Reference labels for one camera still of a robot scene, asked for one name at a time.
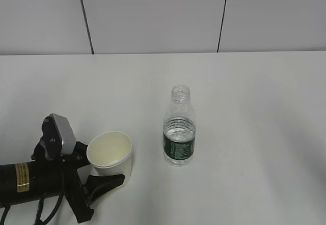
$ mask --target black cylinder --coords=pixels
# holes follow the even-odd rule
[[[0,165],[0,206],[59,195],[61,172],[54,163]]]

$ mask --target white tabletop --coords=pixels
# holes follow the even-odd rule
[[[51,112],[87,144],[134,143],[129,183],[86,224],[326,224],[326,52],[0,57],[0,164],[30,160]],[[176,84],[197,114],[195,155],[173,167],[162,118]],[[90,168],[81,170],[81,177]],[[45,201],[43,218],[57,198]],[[6,224],[33,224],[37,202]],[[76,224],[64,201],[50,224]]]

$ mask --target cup rim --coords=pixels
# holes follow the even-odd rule
[[[125,135],[125,136],[129,139],[129,141],[130,141],[130,143],[131,143],[131,148],[130,148],[129,153],[128,153],[128,154],[127,154],[127,155],[126,155],[122,160],[120,160],[120,161],[118,161],[118,162],[115,162],[114,164],[111,164],[111,165],[97,165],[97,164],[95,164],[94,162],[92,162],[92,161],[90,160],[90,158],[89,158],[89,156],[88,156],[89,147],[90,147],[91,143],[92,143],[95,139],[97,139],[98,137],[100,137],[100,136],[102,136],[102,135],[105,135],[105,134],[108,134],[108,133],[113,133],[113,132],[122,133],[123,135]],[[87,156],[88,162],[89,162],[92,166],[94,166],[94,167],[96,167],[96,168],[100,168],[100,169],[106,169],[106,168],[111,168],[111,167],[118,166],[118,165],[120,165],[121,163],[123,163],[125,160],[127,160],[127,159],[130,157],[131,153],[132,153],[132,149],[133,149],[133,143],[132,143],[130,137],[129,137],[126,133],[121,132],[121,131],[108,131],[108,132],[101,133],[100,135],[97,135],[95,138],[93,138],[93,139],[90,141],[90,143],[88,144],[87,149],[86,149],[86,156]]]

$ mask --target white paper cup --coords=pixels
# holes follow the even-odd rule
[[[126,185],[131,175],[132,141],[127,134],[119,131],[103,133],[94,138],[87,147],[86,155],[90,164],[101,176],[123,174]]]

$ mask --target bottle neck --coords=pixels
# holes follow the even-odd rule
[[[185,85],[177,85],[172,88],[172,102],[178,104],[190,103],[190,89]]]

